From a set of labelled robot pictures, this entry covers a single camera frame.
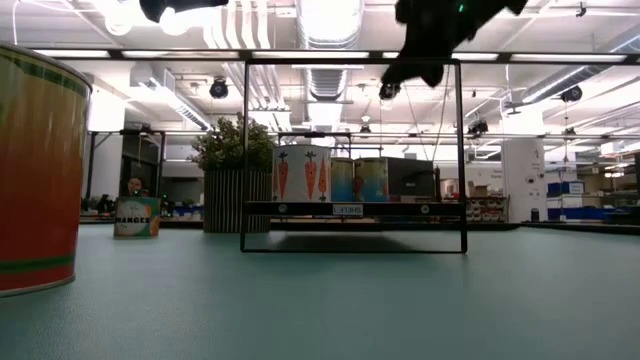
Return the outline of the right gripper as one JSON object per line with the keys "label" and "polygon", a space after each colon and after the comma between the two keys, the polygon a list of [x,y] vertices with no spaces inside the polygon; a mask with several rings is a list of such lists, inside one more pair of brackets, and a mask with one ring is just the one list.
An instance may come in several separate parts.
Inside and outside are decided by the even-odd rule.
{"label": "right gripper", "polygon": [[[462,42],[472,40],[478,28],[479,8],[472,0],[397,0],[395,18],[406,27],[399,58],[445,58]],[[396,62],[381,77],[383,84],[401,84],[421,77],[431,88],[444,77],[441,64]]]}

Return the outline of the cherries tin can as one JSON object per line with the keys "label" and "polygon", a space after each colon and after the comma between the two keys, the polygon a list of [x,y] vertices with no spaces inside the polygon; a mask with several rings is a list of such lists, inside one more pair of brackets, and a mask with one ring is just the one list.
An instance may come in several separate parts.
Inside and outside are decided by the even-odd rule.
{"label": "cherries tin can", "polygon": [[388,160],[360,158],[354,162],[354,194],[359,202],[388,202]]}

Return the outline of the yellow green blue tin can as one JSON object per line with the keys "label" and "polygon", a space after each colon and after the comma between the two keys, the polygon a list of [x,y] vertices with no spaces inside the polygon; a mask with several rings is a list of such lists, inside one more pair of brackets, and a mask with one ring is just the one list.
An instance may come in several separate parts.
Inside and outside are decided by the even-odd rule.
{"label": "yellow green blue tin can", "polygon": [[352,202],[354,198],[353,161],[349,158],[331,159],[331,201]]}

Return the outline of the white carrots tin can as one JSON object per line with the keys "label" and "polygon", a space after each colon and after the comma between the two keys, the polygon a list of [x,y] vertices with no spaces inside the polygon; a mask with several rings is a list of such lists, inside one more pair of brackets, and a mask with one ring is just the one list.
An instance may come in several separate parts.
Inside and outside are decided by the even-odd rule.
{"label": "white carrots tin can", "polygon": [[271,200],[330,202],[331,150],[316,145],[275,147]]}

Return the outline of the black equipment case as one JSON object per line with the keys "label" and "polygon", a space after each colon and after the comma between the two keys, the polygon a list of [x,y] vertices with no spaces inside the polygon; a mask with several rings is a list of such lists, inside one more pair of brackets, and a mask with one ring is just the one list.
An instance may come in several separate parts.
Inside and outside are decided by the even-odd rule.
{"label": "black equipment case", "polygon": [[388,158],[388,189],[393,198],[434,197],[434,166],[431,161]]}

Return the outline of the white pillar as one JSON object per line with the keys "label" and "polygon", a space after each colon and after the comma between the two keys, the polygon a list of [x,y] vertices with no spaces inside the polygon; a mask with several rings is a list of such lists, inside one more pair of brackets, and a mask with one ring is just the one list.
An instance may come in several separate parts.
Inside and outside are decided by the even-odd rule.
{"label": "white pillar", "polygon": [[541,139],[512,139],[502,144],[504,195],[509,199],[508,220],[531,222],[532,208],[539,221],[548,219],[545,151]]}

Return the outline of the storage rack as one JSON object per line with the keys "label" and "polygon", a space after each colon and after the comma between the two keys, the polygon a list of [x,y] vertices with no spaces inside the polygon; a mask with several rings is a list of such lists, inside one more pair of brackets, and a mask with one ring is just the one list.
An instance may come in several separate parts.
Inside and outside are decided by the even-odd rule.
{"label": "storage rack", "polygon": [[505,197],[471,197],[467,200],[466,219],[475,223],[506,223],[508,205]]}

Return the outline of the blue storage bin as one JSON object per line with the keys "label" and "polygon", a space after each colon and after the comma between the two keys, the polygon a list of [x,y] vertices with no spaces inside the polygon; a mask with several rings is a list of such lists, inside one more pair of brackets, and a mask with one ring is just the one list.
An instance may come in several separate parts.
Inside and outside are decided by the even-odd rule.
{"label": "blue storage bin", "polygon": [[559,197],[562,195],[581,195],[585,193],[585,184],[583,181],[562,181],[549,183],[547,185],[548,197]]}
{"label": "blue storage bin", "polygon": [[551,221],[586,220],[604,221],[611,214],[619,212],[617,208],[597,208],[592,206],[576,208],[549,208],[548,219]]}

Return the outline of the potted plant striped pot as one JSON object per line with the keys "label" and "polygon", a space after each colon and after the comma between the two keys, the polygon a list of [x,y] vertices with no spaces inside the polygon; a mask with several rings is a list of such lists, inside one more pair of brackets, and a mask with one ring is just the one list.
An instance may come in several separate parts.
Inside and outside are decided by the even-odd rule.
{"label": "potted plant striped pot", "polygon": [[220,117],[215,129],[195,137],[190,160],[204,173],[203,229],[207,233],[266,233],[268,217],[243,216],[245,201],[271,195],[274,143],[267,128],[239,113]]}

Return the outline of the white ceiling light fixture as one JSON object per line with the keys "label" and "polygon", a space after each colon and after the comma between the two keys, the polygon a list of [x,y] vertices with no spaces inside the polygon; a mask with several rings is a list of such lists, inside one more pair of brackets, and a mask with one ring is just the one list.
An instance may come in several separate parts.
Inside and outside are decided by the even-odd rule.
{"label": "white ceiling light fixture", "polygon": [[176,112],[183,120],[188,120],[194,123],[202,131],[211,131],[212,126],[210,121],[195,108],[189,106],[183,100],[181,100],[174,92],[162,85],[147,85],[146,83],[139,82],[138,85],[145,89],[147,93],[152,94],[156,98],[163,101],[174,112]]}

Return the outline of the pineapple tin can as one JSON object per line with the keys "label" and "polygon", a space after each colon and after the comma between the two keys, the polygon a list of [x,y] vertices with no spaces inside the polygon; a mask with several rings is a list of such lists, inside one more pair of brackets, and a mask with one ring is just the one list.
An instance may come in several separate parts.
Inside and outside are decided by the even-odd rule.
{"label": "pineapple tin can", "polygon": [[0,297],[75,278],[91,93],[73,68],[0,42]]}

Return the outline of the silver ventilation duct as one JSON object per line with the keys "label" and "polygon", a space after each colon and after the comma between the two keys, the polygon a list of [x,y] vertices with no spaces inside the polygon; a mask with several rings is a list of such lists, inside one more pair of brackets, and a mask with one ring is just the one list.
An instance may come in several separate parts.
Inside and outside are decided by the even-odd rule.
{"label": "silver ventilation duct", "polygon": [[[295,0],[300,46],[307,50],[353,50],[358,45],[364,0]],[[344,98],[350,71],[312,68],[306,71],[311,97],[319,101]]]}
{"label": "silver ventilation duct", "polygon": [[[596,49],[598,53],[638,53],[640,54],[640,23],[617,35]],[[540,102],[564,92],[580,82],[588,80],[611,68],[611,65],[570,65],[528,87],[521,94],[524,104]]]}

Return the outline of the background black metal frame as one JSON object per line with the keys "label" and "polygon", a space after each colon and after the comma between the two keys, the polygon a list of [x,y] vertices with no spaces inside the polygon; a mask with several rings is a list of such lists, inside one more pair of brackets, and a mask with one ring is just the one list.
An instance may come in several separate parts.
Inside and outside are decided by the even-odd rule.
{"label": "background black metal frame", "polygon": [[350,132],[321,132],[321,131],[306,131],[306,132],[277,132],[275,136],[278,139],[278,142],[281,141],[283,137],[303,137],[308,139],[317,139],[317,138],[346,138],[349,144],[352,144],[352,138],[354,135]]}
{"label": "background black metal frame", "polygon": [[129,192],[131,179],[156,197],[162,193],[167,132],[142,129],[89,131],[86,136],[84,199]]}

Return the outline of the black rig frame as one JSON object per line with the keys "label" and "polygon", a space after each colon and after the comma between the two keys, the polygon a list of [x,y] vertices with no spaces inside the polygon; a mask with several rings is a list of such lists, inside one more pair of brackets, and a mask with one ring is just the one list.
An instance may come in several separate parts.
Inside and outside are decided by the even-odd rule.
{"label": "black rig frame", "polygon": [[[39,54],[59,60],[256,61],[259,63],[376,64],[393,61],[392,51],[42,48]],[[447,60],[470,64],[544,64],[640,66],[640,53],[455,52]]]}

